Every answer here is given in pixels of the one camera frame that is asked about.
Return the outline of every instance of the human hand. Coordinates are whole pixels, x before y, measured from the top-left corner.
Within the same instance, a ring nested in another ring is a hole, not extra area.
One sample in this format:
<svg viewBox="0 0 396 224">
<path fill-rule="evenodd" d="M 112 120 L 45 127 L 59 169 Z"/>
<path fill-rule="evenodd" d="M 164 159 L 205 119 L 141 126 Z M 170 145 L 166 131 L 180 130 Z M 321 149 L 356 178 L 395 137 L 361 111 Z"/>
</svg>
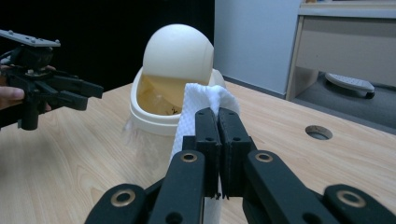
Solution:
<svg viewBox="0 0 396 224">
<path fill-rule="evenodd" d="M 0 110 L 21 104 L 23 98 L 24 91 L 22 89 L 7 86 L 7 78 L 0 76 Z M 46 104 L 46 111 L 50 110 L 51 107 Z"/>
</svg>

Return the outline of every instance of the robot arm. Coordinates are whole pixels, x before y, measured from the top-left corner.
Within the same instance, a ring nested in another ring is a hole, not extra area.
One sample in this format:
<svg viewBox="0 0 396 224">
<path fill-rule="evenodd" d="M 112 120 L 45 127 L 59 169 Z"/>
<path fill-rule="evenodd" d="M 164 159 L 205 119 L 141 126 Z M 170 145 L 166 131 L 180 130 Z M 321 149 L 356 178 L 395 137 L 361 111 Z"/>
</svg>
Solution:
<svg viewBox="0 0 396 224">
<path fill-rule="evenodd" d="M 87 108 L 88 97 L 101 98 L 103 87 L 86 82 L 66 72 L 48 69 L 52 48 L 60 42 L 20 35 L 0 30 L 0 35 L 18 41 L 20 46 L 0 57 L 1 75 L 7 84 L 25 92 L 21 113 L 21 128 L 35 130 L 38 115 L 45 112 L 45 105 L 67 106 L 76 110 Z"/>
</svg>

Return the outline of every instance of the table surface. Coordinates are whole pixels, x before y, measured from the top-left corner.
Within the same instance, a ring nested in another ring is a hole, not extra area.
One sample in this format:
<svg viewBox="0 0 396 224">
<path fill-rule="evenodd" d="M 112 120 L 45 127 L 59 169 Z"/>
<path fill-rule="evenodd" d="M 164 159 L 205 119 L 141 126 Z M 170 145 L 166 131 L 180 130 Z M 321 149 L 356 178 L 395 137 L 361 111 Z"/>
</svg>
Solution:
<svg viewBox="0 0 396 224">
<path fill-rule="evenodd" d="M 259 149 L 275 152 L 318 192 L 344 183 L 396 213 L 396 136 L 227 82 L 241 120 Z M 139 151 L 122 129 L 130 117 L 131 85 L 91 98 L 86 111 L 59 108 L 38 129 L 10 125 L 0 132 L 0 220 L 4 223 L 83 223 L 108 189 L 147 188 L 165 175 L 169 151 Z M 332 132 L 318 140 L 310 125 Z M 247 223 L 240 198 L 225 200 L 220 223 Z"/>
</svg>

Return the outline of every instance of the white tissue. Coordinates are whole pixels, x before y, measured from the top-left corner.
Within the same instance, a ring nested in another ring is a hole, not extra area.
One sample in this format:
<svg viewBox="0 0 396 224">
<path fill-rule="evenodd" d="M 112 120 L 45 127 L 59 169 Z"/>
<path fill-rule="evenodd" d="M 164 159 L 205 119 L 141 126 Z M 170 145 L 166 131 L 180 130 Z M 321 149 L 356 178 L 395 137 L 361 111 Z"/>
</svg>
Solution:
<svg viewBox="0 0 396 224">
<path fill-rule="evenodd" d="M 181 151 L 183 136 L 195 135 L 195 113 L 208 107 L 212 109 L 216 117 L 220 107 L 230 109 L 239 115 L 239 104 L 236 98 L 225 88 L 188 83 L 184 91 L 183 109 L 177 125 L 171 160 L 176 153 Z M 205 198 L 205 224 L 219 223 L 221 203 L 222 200 Z"/>
</svg>

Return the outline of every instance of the shelf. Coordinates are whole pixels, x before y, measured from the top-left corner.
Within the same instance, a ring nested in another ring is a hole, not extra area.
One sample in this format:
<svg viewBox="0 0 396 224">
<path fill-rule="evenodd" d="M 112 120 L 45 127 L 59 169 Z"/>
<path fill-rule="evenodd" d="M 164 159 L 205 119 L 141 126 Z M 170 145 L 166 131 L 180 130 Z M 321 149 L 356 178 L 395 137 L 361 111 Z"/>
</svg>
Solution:
<svg viewBox="0 0 396 224">
<path fill-rule="evenodd" d="M 302 16 L 396 19 L 396 1 L 331 1 L 302 3 Z"/>
</svg>

